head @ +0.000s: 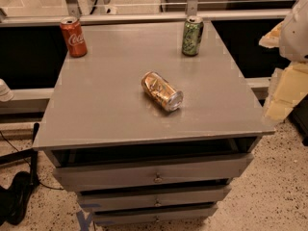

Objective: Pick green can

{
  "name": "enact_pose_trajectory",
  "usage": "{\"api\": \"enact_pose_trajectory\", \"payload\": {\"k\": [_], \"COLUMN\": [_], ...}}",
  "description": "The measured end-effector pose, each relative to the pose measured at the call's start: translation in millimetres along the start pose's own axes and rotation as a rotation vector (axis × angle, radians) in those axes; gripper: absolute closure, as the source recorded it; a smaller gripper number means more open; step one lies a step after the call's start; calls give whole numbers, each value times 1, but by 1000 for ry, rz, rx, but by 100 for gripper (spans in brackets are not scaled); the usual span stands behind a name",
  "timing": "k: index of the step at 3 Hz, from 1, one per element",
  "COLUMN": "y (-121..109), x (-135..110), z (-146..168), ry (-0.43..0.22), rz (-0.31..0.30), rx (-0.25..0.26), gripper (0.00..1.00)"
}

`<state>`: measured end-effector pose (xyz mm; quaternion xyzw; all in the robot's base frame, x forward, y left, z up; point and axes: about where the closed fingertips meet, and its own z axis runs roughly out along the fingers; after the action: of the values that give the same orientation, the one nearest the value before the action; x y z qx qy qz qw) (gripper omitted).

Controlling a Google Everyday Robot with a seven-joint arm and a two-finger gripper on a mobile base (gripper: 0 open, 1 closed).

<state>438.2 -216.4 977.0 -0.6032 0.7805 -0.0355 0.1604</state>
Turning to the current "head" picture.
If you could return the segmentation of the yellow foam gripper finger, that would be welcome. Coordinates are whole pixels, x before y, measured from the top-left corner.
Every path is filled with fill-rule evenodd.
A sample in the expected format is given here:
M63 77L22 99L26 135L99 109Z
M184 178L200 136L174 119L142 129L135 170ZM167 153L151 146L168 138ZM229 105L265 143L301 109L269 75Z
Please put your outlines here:
M271 75L264 117L268 122L282 122L308 94L308 64L291 62Z
M283 23L279 22L268 33L261 37L259 45L266 48L279 48L281 46L281 32Z

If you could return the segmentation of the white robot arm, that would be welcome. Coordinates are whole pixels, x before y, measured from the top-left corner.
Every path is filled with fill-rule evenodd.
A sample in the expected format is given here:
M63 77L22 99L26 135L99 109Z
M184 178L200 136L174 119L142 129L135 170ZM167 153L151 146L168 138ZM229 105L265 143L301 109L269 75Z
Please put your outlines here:
M264 107L264 117L279 123L308 94L308 0L297 0L285 19L262 36L259 44L277 47L290 61L284 70L274 70Z

